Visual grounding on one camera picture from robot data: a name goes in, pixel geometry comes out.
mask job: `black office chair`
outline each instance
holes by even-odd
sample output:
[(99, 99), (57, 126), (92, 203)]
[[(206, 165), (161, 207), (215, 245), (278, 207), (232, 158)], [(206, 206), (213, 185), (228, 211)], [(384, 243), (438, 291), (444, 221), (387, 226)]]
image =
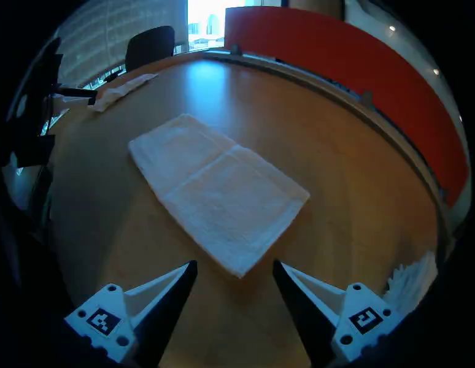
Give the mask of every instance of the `black office chair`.
[(139, 33), (128, 42), (125, 55), (126, 71), (172, 56), (173, 52), (174, 29), (171, 26), (161, 26)]

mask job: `round table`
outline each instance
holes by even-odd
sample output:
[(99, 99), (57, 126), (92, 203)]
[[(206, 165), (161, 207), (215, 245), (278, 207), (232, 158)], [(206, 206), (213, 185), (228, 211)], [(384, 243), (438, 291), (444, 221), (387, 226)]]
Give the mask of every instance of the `round table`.
[[(272, 277), (273, 259), (340, 288), (363, 282), (381, 293), (394, 267), (436, 248), (427, 189), (344, 107), (277, 75), (195, 56), (131, 76), (150, 71), (159, 76), (104, 113), (69, 112), (52, 128), (52, 223), (76, 305), (107, 283), (129, 289), (198, 261), (161, 367), (308, 366)], [(179, 227), (129, 155), (131, 139), (181, 113), (257, 152), (311, 194), (243, 279)]]

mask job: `white towel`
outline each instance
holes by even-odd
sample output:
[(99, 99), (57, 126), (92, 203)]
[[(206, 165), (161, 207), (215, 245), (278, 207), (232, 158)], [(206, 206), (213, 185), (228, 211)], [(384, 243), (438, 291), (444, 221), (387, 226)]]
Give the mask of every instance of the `white towel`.
[(309, 198), (256, 153), (190, 115), (132, 140), (129, 149), (169, 213), (211, 257), (240, 278)]
[(108, 106), (112, 105), (118, 101), (123, 96), (126, 96), (130, 92), (136, 90), (144, 83), (147, 83), (149, 80), (157, 77), (158, 74), (142, 74), (137, 78), (125, 82), (119, 87), (108, 88), (100, 99), (97, 99), (94, 105), (89, 106), (91, 110), (103, 112)]

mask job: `red partition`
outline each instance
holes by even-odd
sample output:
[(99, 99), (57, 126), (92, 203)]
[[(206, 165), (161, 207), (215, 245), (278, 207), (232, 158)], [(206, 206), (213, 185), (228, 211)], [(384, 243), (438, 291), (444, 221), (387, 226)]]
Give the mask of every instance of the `red partition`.
[(272, 56), (331, 78), (374, 105), (425, 157), (453, 205), (468, 178), (459, 136), (425, 79), (389, 46), (319, 13), (280, 7), (226, 10), (225, 47)]

